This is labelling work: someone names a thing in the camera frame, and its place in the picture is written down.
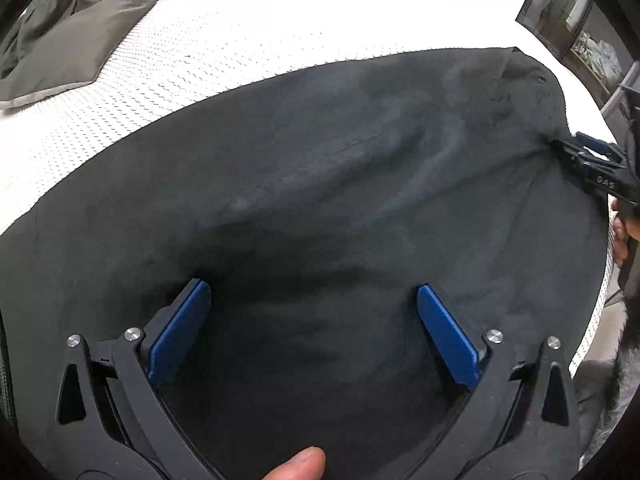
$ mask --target window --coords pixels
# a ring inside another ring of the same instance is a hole
[[[525,0],[516,20],[576,75],[601,109],[634,66],[593,0]],[[620,101],[606,109],[607,124],[620,141],[628,131],[628,105]]]

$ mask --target human hand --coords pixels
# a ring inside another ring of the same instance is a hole
[[[618,210],[618,199],[611,203],[611,209]],[[617,266],[622,267],[629,256],[626,241],[630,236],[640,240],[640,218],[627,217],[624,221],[621,218],[616,218],[613,221],[613,231],[616,234],[616,240],[613,243],[613,259]]]
[[[322,473],[324,451],[319,447],[307,447],[262,480],[320,480]]]

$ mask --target white mattress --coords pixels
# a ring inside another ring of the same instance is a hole
[[[578,79],[495,6],[495,0],[161,0],[93,84],[0,116],[0,233],[71,171],[142,126],[225,90],[337,60],[517,46],[558,78],[572,132],[613,141]],[[611,243],[603,258],[600,297],[572,374],[600,320]]]

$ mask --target black fabric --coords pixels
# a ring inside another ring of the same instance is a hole
[[[0,109],[93,82],[114,47],[155,1],[33,0],[0,38]],[[123,2],[137,12],[123,11]],[[93,8],[98,3],[100,10]],[[82,49],[66,48],[68,41],[61,47],[60,37],[73,38],[71,43]]]
[[[20,442],[14,428],[0,413],[0,476],[2,480],[54,480]]]
[[[582,339],[607,215],[547,145],[568,135],[552,73],[487,49],[300,70],[120,140],[0,236],[20,434],[46,460],[69,334],[140,326],[198,276],[214,313],[162,395],[201,452],[231,480],[311,444],[328,478],[400,478],[460,396],[419,285],[523,361]]]

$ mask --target metal pin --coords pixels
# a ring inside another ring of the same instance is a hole
[[[550,335],[546,338],[546,344],[549,346],[549,348],[553,348],[554,350],[558,350],[562,345],[560,340],[554,335]]]
[[[504,339],[504,335],[497,328],[487,331],[486,338],[492,343],[500,344]]]
[[[82,337],[79,334],[70,335],[66,340],[66,345],[69,348],[73,348],[74,346],[78,346],[82,341]]]
[[[142,330],[140,330],[138,327],[133,326],[125,330],[124,339],[126,339],[127,341],[135,341],[141,335],[142,335]]]

